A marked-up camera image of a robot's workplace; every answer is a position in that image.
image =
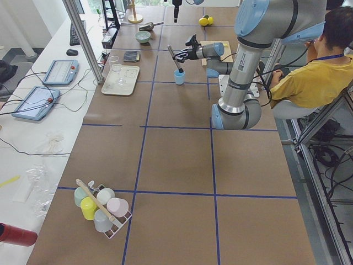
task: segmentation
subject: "cutting board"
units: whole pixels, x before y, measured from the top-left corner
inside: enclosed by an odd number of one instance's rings
[[[221,56],[221,60],[223,60],[228,55],[232,54],[232,50],[231,50],[231,47],[229,45],[229,41],[228,40],[201,40],[200,43],[201,43],[202,46],[207,45],[207,44],[212,44],[212,43],[223,43],[224,54]],[[224,62],[233,62],[233,56],[230,56],[230,57],[226,58],[224,60]],[[202,59],[201,63],[202,63],[203,67],[206,67],[206,65],[207,65],[206,59]]]

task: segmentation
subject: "beige tray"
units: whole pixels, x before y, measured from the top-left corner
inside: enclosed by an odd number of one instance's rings
[[[225,57],[227,57],[228,55],[232,54],[232,50],[231,47],[229,45],[229,41],[228,40],[201,40],[200,44],[202,46],[207,45],[207,44],[212,44],[212,43],[223,43],[224,46],[224,54],[221,56],[221,60],[223,60]],[[233,62],[233,56],[230,56],[228,58],[226,58],[224,60],[224,62]],[[207,62],[206,59],[202,59],[201,60],[202,66],[206,67],[207,66]]]
[[[138,72],[140,68],[138,66],[122,65],[119,73],[109,71],[108,76],[105,79],[101,92],[106,95],[119,95],[129,96],[132,94],[136,84]],[[122,77],[125,83],[118,85],[115,83],[117,79]]]

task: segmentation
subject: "green bowl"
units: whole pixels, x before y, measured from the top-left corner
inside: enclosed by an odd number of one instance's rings
[[[135,38],[139,43],[147,43],[151,39],[151,33],[142,30],[135,34]]]

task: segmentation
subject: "keyboard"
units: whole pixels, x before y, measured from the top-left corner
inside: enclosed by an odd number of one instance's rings
[[[70,46],[75,46],[75,45],[79,45],[79,38],[76,33],[75,27],[71,23],[71,26],[70,26]]]

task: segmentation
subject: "yellow cup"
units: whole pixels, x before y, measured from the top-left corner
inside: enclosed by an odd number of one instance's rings
[[[93,202],[93,200],[90,197],[86,197],[81,201],[80,204],[81,207],[81,211],[83,216],[87,219],[87,220],[94,220],[94,213],[95,211],[98,210],[98,206],[96,205],[96,203]]]

